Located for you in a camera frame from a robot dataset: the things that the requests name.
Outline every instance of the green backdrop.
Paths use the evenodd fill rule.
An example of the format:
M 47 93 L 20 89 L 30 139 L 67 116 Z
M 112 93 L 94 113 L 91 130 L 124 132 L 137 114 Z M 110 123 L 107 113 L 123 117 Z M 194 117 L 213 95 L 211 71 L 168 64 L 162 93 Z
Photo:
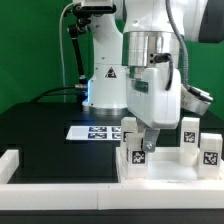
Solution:
M 45 90 L 62 86 L 58 24 L 68 0 L 0 0 L 0 112 L 28 102 Z M 77 82 L 77 67 L 64 21 L 63 40 L 67 85 Z M 79 39 L 88 77 L 92 75 L 91 34 Z M 215 98 L 210 110 L 224 119 L 224 43 L 187 43 L 190 84 L 209 91 Z M 43 101 L 63 101 L 48 98 Z

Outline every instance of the black table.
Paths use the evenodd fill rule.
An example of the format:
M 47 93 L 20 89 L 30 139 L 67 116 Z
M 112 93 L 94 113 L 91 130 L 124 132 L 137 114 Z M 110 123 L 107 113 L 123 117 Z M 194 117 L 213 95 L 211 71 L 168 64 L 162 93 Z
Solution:
M 182 116 L 197 117 L 182 111 Z M 123 116 L 80 112 L 71 103 L 21 103 L 0 115 L 0 154 L 19 149 L 9 184 L 116 183 L 119 142 L 67 141 L 71 125 L 119 126 Z M 224 122 L 207 112 L 201 132 L 221 133 Z M 179 146 L 180 126 L 162 130 L 158 146 Z M 224 210 L 0 211 L 0 223 L 223 223 Z

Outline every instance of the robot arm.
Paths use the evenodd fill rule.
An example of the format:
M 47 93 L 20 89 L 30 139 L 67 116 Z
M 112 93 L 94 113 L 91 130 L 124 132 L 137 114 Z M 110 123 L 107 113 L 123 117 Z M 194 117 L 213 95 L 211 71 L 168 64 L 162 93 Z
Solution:
M 182 91 L 184 97 L 180 105 L 181 81 L 177 68 L 182 46 L 168 18 L 167 2 L 166 0 L 125 0 L 124 9 L 127 18 L 122 38 L 112 21 L 114 15 L 102 14 L 115 11 L 114 4 L 117 6 L 116 10 L 123 12 L 123 1 L 81 1 L 81 10 L 92 16 L 89 27 L 94 38 L 94 67 L 98 70 L 95 71 L 89 85 L 90 95 L 86 104 L 90 109 L 126 107 L 125 99 L 120 101 L 121 96 L 126 98 L 125 66 L 130 67 L 127 79 L 128 109 L 149 127 L 176 128 L 181 106 L 199 114 L 203 114 L 208 108 L 212 98 L 203 91 L 189 87 L 187 76 L 183 80 L 186 89 Z M 171 0 L 173 19 L 180 35 L 185 36 L 186 40 L 203 40 L 203 36 L 206 36 L 206 27 L 212 27 L 206 22 L 212 21 L 210 11 L 215 9 L 215 4 L 218 3 L 223 5 L 218 0 Z M 124 67 L 118 65 L 121 55 Z M 120 81 L 105 79 L 111 74 Z M 106 92 L 114 92 L 114 97 L 105 97 Z M 196 104 L 189 105 L 189 101 L 194 100 Z

